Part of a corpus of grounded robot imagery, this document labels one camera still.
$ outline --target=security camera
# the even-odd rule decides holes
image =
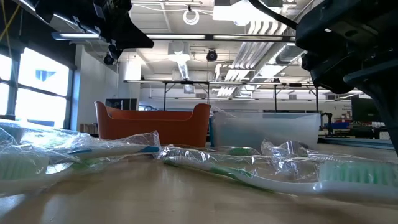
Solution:
[[[207,57],[206,57],[208,62],[214,62],[217,60],[217,53],[216,50],[214,49],[210,49],[209,52],[207,53]]]
[[[104,63],[105,65],[113,65],[114,59],[111,57],[109,53],[106,53],[106,56],[104,58]]]

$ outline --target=orange plastic bin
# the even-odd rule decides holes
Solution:
[[[161,144],[205,147],[210,107],[200,103],[193,112],[128,111],[97,101],[98,134],[102,139],[113,140],[157,131]]]

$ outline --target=wooden table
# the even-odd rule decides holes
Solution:
[[[394,151],[322,145],[396,161]],[[398,206],[272,194],[135,157],[36,194],[0,198],[0,223],[398,223]]]

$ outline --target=clear plastic bin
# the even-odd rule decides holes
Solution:
[[[277,146],[292,140],[316,149],[319,126],[319,114],[217,112],[211,119],[212,143],[260,150],[264,139]]]

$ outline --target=table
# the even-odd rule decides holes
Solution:
[[[394,151],[320,151],[397,161]],[[133,157],[36,194],[0,198],[0,223],[398,223],[398,206],[273,194],[192,169]]]

